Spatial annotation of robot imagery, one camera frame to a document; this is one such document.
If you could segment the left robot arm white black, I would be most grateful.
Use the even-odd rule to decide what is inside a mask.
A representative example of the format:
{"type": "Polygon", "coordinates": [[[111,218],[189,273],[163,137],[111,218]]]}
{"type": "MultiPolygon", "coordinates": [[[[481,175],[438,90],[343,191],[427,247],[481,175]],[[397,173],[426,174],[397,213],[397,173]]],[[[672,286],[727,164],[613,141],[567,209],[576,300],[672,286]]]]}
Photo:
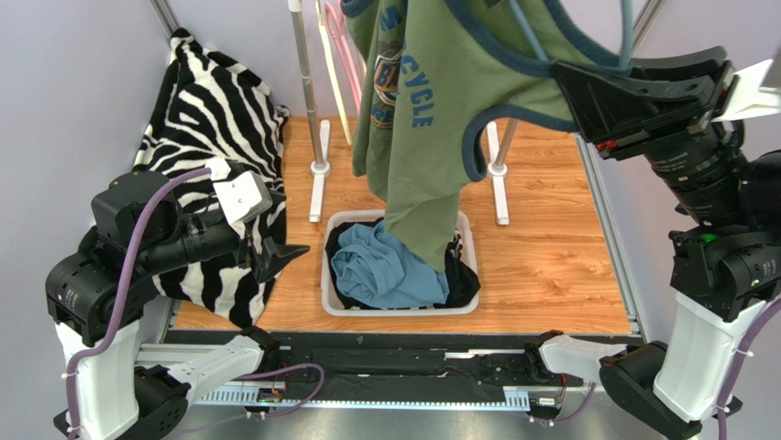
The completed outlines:
{"type": "Polygon", "coordinates": [[[141,367],[138,333],[154,278],[230,257],[256,281],[269,279],[304,246],[252,242],[252,220],[286,197],[250,170],[202,168],[171,179],[132,171],[93,198],[94,226],[46,283],[63,348],[67,409],[56,427],[70,439],[161,439],[204,395],[232,380],[269,377],[280,344],[249,326],[228,343],[172,366],[141,367]]]}

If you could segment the blue tank top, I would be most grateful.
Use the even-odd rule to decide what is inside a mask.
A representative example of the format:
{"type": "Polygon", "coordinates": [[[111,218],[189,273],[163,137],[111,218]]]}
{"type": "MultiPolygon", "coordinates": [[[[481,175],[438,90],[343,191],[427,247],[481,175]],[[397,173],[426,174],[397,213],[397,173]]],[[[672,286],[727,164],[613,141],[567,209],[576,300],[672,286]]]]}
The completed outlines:
{"type": "Polygon", "coordinates": [[[338,225],[326,255],[332,283],[342,296],[374,309],[410,309],[447,302],[447,276],[386,231],[384,218],[338,225]]]}

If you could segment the teal plastic hanger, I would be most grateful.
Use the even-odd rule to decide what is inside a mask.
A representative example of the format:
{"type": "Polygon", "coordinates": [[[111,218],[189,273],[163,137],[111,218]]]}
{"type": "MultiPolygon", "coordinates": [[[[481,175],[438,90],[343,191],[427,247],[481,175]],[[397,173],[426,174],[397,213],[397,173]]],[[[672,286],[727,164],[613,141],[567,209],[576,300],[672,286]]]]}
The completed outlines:
{"type": "MultiPolygon", "coordinates": [[[[509,5],[514,19],[520,25],[522,33],[527,38],[536,58],[540,61],[549,61],[539,38],[523,12],[520,2],[510,0],[509,5]]],[[[626,71],[630,68],[632,47],[633,5],[629,0],[621,0],[621,52],[616,66],[617,71],[626,71]]]]}

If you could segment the olive green tank top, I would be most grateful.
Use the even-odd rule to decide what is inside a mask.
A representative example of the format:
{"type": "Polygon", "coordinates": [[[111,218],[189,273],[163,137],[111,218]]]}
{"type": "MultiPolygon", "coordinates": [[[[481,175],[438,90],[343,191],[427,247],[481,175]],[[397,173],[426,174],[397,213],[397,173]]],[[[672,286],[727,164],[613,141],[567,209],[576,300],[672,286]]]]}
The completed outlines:
{"type": "Polygon", "coordinates": [[[557,61],[626,74],[559,1],[345,1],[366,64],[352,166],[385,204],[385,228],[436,271],[462,189],[487,173],[480,137],[498,118],[572,133],[557,61]]]}

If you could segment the pink plastic hanger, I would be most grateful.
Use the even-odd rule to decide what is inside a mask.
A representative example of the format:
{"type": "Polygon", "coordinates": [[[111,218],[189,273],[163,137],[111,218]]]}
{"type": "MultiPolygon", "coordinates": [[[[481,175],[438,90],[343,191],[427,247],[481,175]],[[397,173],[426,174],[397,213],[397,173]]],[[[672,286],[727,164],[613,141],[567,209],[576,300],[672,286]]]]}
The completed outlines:
{"type": "Polygon", "coordinates": [[[354,106],[359,111],[365,66],[350,42],[347,17],[343,14],[340,1],[336,1],[336,5],[330,1],[324,3],[324,22],[345,72],[354,106]]]}

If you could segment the black top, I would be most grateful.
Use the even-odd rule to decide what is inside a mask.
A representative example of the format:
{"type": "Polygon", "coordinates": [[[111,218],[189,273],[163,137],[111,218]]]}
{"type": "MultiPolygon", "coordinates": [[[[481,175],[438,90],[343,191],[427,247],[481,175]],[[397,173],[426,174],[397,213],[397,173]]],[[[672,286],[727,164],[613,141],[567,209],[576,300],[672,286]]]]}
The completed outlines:
{"type": "Polygon", "coordinates": [[[438,272],[385,231],[382,217],[344,222],[328,233],[325,262],[335,295],[347,310],[463,308],[480,289],[478,274],[461,257],[459,235],[447,244],[438,272]]]}

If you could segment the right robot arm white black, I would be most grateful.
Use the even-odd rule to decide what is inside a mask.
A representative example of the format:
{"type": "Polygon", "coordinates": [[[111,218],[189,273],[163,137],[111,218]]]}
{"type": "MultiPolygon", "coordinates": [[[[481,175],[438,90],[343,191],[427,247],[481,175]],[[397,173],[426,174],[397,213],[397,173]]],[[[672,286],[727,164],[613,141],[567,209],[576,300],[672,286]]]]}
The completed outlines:
{"type": "Polygon", "coordinates": [[[672,231],[676,315],[668,342],[639,346],[560,331],[524,346],[522,373],[600,385],[668,439],[725,425],[750,346],[780,310],[780,154],[743,155],[744,123],[780,111],[780,60],[736,70],[722,47],[640,60],[628,75],[551,69],[578,132],[604,159],[644,157],[695,226],[672,231]]]}

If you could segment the cream plastic hanger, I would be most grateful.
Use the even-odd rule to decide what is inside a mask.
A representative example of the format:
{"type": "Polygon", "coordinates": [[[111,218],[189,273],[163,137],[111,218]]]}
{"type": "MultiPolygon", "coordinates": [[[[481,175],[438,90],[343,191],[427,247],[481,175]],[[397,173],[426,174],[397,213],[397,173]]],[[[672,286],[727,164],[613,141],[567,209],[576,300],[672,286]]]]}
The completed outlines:
{"type": "Polygon", "coordinates": [[[342,64],[345,65],[347,61],[346,44],[343,43],[343,41],[346,41],[345,32],[339,20],[338,13],[331,3],[328,1],[315,1],[314,5],[318,32],[322,41],[326,69],[333,97],[335,99],[339,121],[346,138],[346,143],[348,146],[351,146],[353,143],[352,130],[348,121],[344,96],[336,72],[336,57],[332,51],[332,49],[336,49],[339,59],[342,61],[342,64]]]}

